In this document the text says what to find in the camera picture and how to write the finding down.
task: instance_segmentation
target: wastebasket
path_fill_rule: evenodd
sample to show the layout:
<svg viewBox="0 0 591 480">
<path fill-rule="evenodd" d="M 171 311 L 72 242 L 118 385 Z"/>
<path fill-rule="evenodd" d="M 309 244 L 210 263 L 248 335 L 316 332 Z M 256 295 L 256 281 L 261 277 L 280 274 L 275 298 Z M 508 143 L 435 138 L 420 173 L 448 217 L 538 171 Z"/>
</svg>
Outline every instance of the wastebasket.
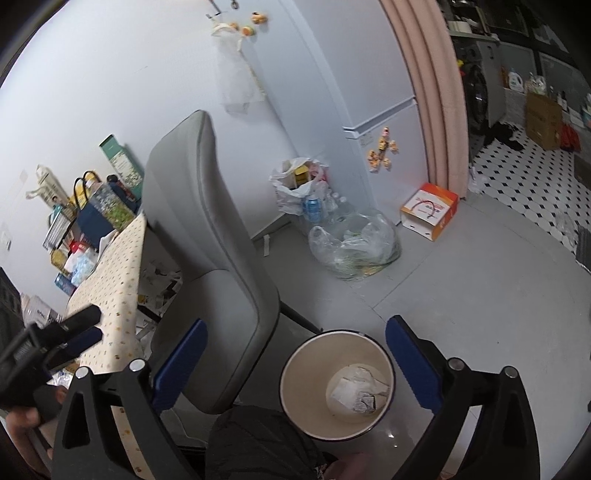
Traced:
<svg viewBox="0 0 591 480">
<path fill-rule="evenodd" d="M 343 379 L 359 371 L 388 387 L 375 411 L 360 413 L 335 400 Z M 349 330 L 325 332 L 303 343 L 287 361 L 280 383 L 281 405 L 290 420 L 310 437 L 330 442 L 373 428 L 392 403 L 394 390 L 394 367 L 384 348 Z"/>
</svg>

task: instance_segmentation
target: hanging bag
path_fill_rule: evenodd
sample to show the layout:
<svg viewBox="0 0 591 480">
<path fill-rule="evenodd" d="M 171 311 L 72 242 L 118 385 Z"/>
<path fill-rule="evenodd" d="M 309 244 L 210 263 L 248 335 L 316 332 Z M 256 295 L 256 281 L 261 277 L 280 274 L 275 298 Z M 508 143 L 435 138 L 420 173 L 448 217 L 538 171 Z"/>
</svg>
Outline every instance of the hanging bag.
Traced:
<svg viewBox="0 0 591 480">
<path fill-rule="evenodd" d="M 100 239 L 105 235 L 111 233 L 114 228 L 113 225 L 97 210 L 97 208 L 89 202 L 88 194 L 86 193 L 86 176 L 92 173 L 95 175 L 97 181 L 99 180 L 98 175 L 93 171 L 85 171 L 84 175 L 78 177 L 74 181 L 74 201 L 76 202 L 76 209 L 78 210 L 78 216 L 76 223 L 78 227 L 86 237 L 88 243 L 96 250 L 99 249 Z M 76 185 L 79 181 L 82 181 L 82 193 L 86 203 L 80 208 L 80 200 L 76 192 Z"/>
</svg>

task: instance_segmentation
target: person's hand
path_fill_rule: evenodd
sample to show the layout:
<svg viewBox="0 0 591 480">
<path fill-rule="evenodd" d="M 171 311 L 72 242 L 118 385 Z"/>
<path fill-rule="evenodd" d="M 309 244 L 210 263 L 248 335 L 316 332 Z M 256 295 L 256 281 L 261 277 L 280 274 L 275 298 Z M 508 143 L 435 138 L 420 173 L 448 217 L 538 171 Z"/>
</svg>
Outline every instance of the person's hand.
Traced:
<svg viewBox="0 0 591 480">
<path fill-rule="evenodd" d="M 66 387 L 56 387 L 56 400 L 59 403 L 64 403 L 68 395 Z M 49 476 L 45 464 L 37 455 L 37 451 L 33 447 L 28 434 L 32 429 L 41 424 L 41 416 L 36 408 L 28 407 L 14 407 L 6 417 L 6 430 L 17 448 L 19 453 L 25 459 L 33 470 Z M 47 451 L 49 458 L 53 457 L 53 449 Z"/>
</svg>

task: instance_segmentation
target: white refrigerator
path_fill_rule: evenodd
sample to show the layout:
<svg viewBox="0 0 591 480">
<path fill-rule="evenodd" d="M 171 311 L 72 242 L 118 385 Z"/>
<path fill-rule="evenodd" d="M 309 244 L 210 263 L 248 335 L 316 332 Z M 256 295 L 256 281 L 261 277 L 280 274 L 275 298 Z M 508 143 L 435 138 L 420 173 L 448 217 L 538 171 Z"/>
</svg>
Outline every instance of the white refrigerator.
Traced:
<svg viewBox="0 0 591 480">
<path fill-rule="evenodd" d="M 427 160 L 408 69 L 379 0 L 239 4 L 241 25 L 254 11 L 269 17 L 242 48 L 298 155 L 328 164 L 331 186 L 357 208 L 398 223 L 427 181 Z M 383 127 L 398 152 L 387 154 L 390 171 L 371 173 L 366 158 Z"/>
</svg>

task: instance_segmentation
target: paper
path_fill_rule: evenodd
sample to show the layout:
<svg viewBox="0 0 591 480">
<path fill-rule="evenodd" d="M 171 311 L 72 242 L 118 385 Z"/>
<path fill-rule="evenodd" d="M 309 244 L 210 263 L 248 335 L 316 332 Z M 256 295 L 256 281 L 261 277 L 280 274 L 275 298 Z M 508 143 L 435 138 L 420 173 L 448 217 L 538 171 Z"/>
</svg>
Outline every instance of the paper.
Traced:
<svg viewBox="0 0 591 480">
<path fill-rule="evenodd" d="M 389 389 L 369 370 L 357 367 L 352 375 L 340 379 L 330 396 L 355 413 L 370 415 L 386 405 Z"/>
</svg>

